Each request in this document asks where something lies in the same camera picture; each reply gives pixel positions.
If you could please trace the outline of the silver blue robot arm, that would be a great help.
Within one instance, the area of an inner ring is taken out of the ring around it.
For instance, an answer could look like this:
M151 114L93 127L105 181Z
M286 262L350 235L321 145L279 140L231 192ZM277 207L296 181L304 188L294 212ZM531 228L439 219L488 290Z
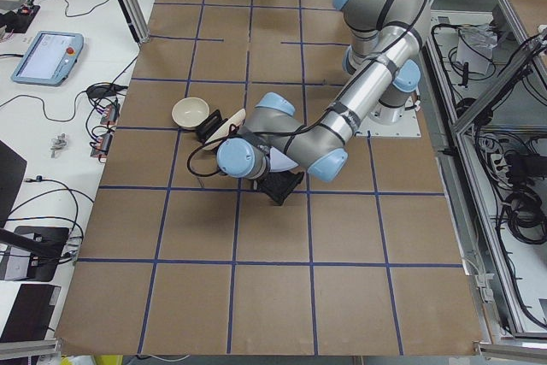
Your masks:
M258 180L269 170L275 148L319 180L332 181L344 166L346 143L375 108L403 64L427 40L431 10L426 0L332 0L357 33L376 31L377 43L359 61L341 92L321 118L305 126L293 105L269 92L255 106L238 133L220 144L216 161L233 178Z

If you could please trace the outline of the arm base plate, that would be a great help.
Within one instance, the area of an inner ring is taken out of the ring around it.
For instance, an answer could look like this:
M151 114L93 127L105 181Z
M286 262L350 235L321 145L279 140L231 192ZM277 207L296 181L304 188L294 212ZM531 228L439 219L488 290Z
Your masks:
M357 137L420 138L421 130L415 104L411 97L398 108L378 103L362 121Z

